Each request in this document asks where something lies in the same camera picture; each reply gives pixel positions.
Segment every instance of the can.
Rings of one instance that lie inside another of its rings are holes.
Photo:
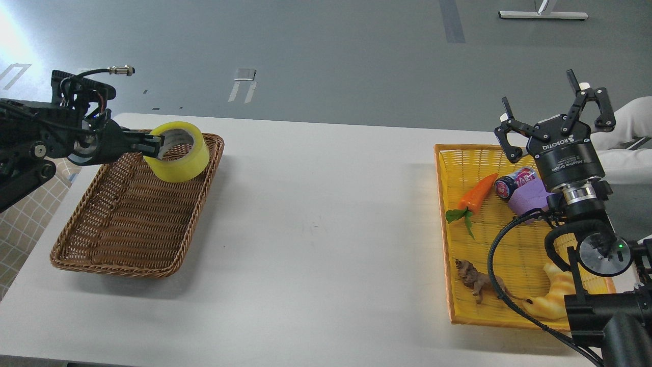
[[[499,197],[509,199],[512,197],[512,194],[514,194],[516,189],[535,178],[537,178],[537,171],[535,171],[534,168],[523,167],[516,172],[498,178],[496,182],[494,182],[494,188]]]

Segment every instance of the tape roll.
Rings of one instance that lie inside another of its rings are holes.
[[[195,178],[208,165],[209,152],[201,131],[191,123],[168,122],[150,133],[162,135],[163,145],[157,158],[143,157],[156,177],[166,182],[183,182]],[[163,155],[180,144],[191,144],[190,151],[173,161],[163,161]]]

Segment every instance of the white table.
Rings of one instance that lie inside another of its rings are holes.
[[[590,365],[541,331],[449,322],[432,146],[493,144],[492,133],[116,120],[185,120],[226,142],[185,263],[166,279],[52,267],[97,170],[85,168],[0,304],[0,354],[159,367]]]

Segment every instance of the yellow basket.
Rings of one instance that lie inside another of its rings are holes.
[[[471,289],[462,284],[457,275],[455,259],[472,262],[479,271],[486,273],[487,254],[496,234],[515,216],[507,203],[494,193],[487,195],[477,215],[471,216],[475,239],[467,233],[464,220],[448,224],[444,213],[457,209],[462,195],[484,177],[493,173],[498,176],[510,174],[529,166],[536,169],[534,159],[526,156],[520,162],[510,163],[499,146],[493,145],[435,145],[437,184],[439,187],[439,211],[443,229],[444,265],[449,315],[454,324],[487,325],[494,327],[538,328],[510,310],[497,299],[493,290],[485,290],[481,304],[476,304]],[[544,296],[550,282],[543,265],[550,262],[544,249],[544,238],[550,232],[542,221],[520,225],[511,230],[501,241],[494,256],[494,271],[505,280],[509,291],[522,298]],[[568,261],[566,246],[573,246],[573,235],[557,239],[557,252]],[[614,293],[610,278],[594,276],[580,269],[584,288],[591,294]],[[566,318],[541,319],[550,327],[569,331]]]

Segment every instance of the orange carrot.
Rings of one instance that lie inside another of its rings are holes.
[[[476,183],[473,189],[470,189],[464,196],[460,199],[460,202],[457,204],[458,209],[452,209],[446,211],[446,220],[448,223],[456,221],[464,217],[464,222],[466,223],[466,230],[469,232],[471,237],[475,239],[475,236],[471,232],[471,215],[478,214],[480,208],[482,207],[482,202],[484,198],[491,191],[494,181],[498,178],[498,174],[490,174],[489,176],[480,180]]]
[[[494,182],[498,178],[498,173],[490,174],[489,176],[483,178],[478,182],[473,189],[470,189],[464,196],[460,199],[460,203],[457,205],[458,209],[469,208],[474,214],[478,214],[480,207],[482,207],[482,202],[484,198],[489,194],[491,188],[494,186]]]

